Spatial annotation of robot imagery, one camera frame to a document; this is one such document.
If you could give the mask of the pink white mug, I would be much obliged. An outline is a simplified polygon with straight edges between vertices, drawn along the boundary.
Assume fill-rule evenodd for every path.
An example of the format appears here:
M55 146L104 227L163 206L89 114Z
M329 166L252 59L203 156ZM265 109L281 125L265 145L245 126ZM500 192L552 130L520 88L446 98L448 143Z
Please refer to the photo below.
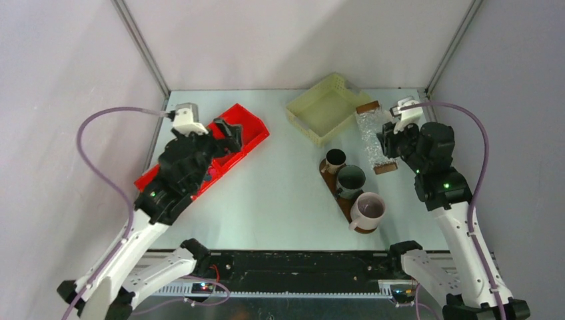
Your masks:
M386 205L384 199L373 192L360 194L350 210L351 222L348 228L351 231L371 233L378 228L384 219Z

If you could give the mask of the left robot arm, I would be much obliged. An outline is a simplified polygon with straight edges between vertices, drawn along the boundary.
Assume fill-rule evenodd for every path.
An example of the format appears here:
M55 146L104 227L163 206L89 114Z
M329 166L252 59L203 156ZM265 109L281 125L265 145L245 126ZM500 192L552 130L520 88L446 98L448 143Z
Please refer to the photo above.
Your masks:
M57 291L69 307L67 318L87 295L108 279L110 294L118 293L126 275L149 246L162 235L193 202L209 167L216 158L238 153L243 147L243 128L216 118L212 128L199 123L174 125L175 138L159 156L155 176L149 180L134 203L121 235L105 256L82 278L65 281Z

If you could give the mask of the cream plastic basket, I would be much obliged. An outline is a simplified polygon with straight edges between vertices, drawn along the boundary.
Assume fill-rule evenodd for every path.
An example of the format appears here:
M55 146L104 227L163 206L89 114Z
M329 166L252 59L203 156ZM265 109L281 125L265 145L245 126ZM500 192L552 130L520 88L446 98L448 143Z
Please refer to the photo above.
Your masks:
M339 73L331 73L286 105L286 117L322 147L354 121L356 108L372 101Z

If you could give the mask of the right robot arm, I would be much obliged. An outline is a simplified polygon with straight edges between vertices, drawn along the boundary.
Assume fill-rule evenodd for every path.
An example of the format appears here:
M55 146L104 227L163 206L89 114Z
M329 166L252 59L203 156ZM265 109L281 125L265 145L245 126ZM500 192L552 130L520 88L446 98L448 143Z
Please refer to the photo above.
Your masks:
M403 160L415 174L416 195L448 245L456 274L430 261L416 241L390 246L388 272L397 279L411 276L442 307L444 319L527 319L526 301L513 297L496 270L471 207L472 192L452 166L452 127L429 122L395 131L386 123L377 135L386 157Z

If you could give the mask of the dark green mug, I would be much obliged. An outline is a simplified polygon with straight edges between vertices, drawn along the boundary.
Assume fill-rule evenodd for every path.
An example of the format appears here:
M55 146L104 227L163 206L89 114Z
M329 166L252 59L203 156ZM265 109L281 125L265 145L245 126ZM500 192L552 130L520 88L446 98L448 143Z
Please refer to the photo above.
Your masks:
M352 200L359 193L366 182L364 171L356 165L345 165L336 174L335 198Z

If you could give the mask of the brown mug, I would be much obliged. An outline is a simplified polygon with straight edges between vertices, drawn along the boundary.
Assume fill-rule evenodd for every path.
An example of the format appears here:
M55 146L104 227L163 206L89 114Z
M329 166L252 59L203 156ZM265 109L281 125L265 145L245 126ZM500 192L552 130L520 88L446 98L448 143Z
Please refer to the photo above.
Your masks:
M321 173L329 173L334 175L342 165L346 162L346 154L341 149L330 149L324 158L324 164Z

